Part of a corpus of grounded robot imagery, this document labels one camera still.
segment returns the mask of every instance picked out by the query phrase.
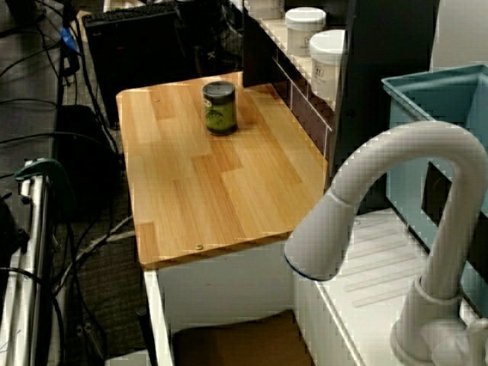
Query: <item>white jar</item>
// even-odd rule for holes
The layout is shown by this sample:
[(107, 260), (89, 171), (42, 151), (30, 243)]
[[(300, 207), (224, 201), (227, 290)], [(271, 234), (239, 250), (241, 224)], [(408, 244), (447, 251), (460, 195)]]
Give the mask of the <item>white jar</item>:
[(288, 28), (287, 52), (308, 56), (310, 38), (326, 25), (326, 13), (317, 8), (295, 8), (285, 15)]
[(248, 0), (249, 16), (254, 19), (279, 19), (282, 12), (281, 0)]
[(344, 36), (343, 30), (327, 30), (310, 40), (312, 93), (325, 101), (336, 100)]

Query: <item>dark jar lid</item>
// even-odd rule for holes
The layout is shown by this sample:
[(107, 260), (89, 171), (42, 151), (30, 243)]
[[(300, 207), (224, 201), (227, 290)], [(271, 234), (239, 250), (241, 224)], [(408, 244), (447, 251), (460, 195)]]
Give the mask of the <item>dark jar lid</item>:
[(231, 82), (219, 81), (204, 85), (201, 91), (204, 94), (204, 98), (208, 99), (212, 104), (221, 104), (234, 100), (236, 88)]

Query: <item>wood grain surface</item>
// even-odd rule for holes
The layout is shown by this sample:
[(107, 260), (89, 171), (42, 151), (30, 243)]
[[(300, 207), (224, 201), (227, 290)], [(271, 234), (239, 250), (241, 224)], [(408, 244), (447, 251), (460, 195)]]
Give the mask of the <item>wood grain surface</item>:
[[(207, 132), (202, 87), (236, 86), (237, 132)], [(140, 264), (161, 268), (284, 238), (322, 197), (327, 162), (270, 85), (242, 73), (117, 96)]]

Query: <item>blue bin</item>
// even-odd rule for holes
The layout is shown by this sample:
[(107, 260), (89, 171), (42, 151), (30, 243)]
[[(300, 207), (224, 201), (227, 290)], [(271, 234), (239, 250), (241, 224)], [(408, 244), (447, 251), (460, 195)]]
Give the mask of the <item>blue bin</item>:
[(443, 120), (466, 128), (488, 149), (488, 66), (421, 72), (382, 82), (391, 96), (390, 127)]
[[(488, 151), (488, 67), (473, 65), (421, 72), (382, 80), (391, 97), (390, 128), (419, 120), (443, 120), (476, 136)], [(422, 210), (429, 163), (452, 180), (451, 165), (441, 159), (415, 159), (387, 173), (387, 197), (429, 247), (437, 226)], [(482, 212), (488, 216), (488, 197)], [(488, 284), (467, 263), (461, 279), (464, 292), (488, 316)]]

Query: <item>white faucet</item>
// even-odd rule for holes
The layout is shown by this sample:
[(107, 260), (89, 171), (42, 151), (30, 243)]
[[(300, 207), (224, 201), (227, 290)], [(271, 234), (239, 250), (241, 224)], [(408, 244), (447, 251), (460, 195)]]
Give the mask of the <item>white faucet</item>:
[(298, 224), (284, 247), (285, 258), (307, 278), (332, 279), (344, 261), (369, 187), (395, 165), (422, 157), (447, 159), (454, 177), (424, 273), (406, 296), (390, 344), (407, 366), (486, 366), (488, 320), (466, 327), (459, 317), (459, 283), (488, 188), (488, 155), (465, 129), (440, 121), (415, 122), (366, 142)]

